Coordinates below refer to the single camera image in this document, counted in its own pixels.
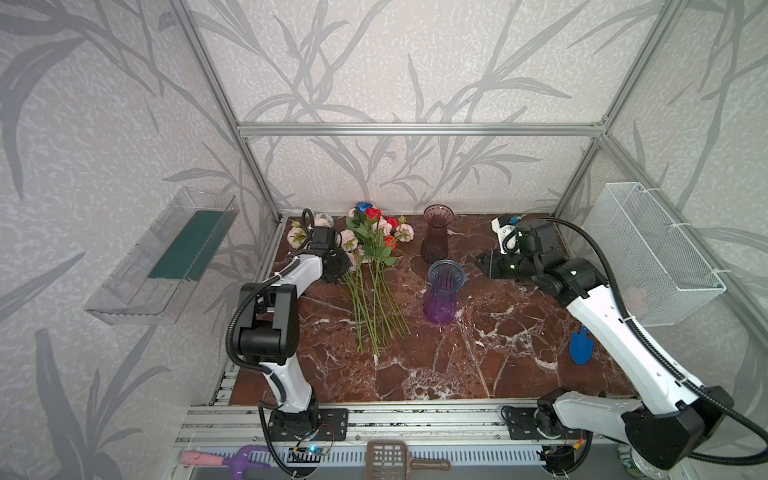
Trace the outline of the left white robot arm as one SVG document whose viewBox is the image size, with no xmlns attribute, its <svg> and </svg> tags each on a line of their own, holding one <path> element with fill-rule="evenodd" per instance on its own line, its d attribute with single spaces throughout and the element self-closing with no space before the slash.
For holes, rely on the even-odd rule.
<svg viewBox="0 0 768 480">
<path fill-rule="evenodd" d="M 334 227 L 306 208 L 299 231 L 305 235 L 289 264 L 260 283 L 240 290 L 239 305 L 227 327 L 224 346 L 236 366 L 267 381 L 275 402 L 263 403 L 282 428 L 317 429 L 320 413 L 313 388 L 296 356 L 300 340 L 298 300 L 315 282 L 333 283 L 351 269 Z"/>
</svg>

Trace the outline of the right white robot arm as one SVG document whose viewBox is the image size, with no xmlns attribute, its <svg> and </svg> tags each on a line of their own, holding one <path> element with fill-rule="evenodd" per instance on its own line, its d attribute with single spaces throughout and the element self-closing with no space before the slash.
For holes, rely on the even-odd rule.
<svg viewBox="0 0 768 480">
<path fill-rule="evenodd" d="M 558 234 L 563 224 L 591 246 L 597 264 L 565 256 Z M 675 361 L 637 321 L 607 256 L 586 231 L 558 218 L 511 214 L 494 218 L 491 229 L 498 245 L 477 257 L 481 272 L 490 279 L 529 281 L 554 298 L 599 341 L 638 394 L 635 400 L 610 400 L 556 390 L 539 401 L 552 420 L 625 443 L 657 470 L 669 471 L 685 458 L 725 466 L 766 463 L 766 451 L 741 457 L 697 452 L 724 418 L 761 439 L 767 431 L 734 410 L 722 387 L 705 386 Z"/>
</svg>

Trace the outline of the purple glass vase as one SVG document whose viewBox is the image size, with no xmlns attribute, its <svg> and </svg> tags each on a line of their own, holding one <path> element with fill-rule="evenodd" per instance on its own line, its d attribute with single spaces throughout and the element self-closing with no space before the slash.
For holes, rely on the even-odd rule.
<svg viewBox="0 0 768 480">
<path fill-rule="evenodd" d="M 452 260 L 433 263 L 428 271 L 429 288 L 424 296 L 423 313 L 435 325 L 448 325 L 458 311 L 458 294 L 466 283 L 463 267 Z"/>
</svg>

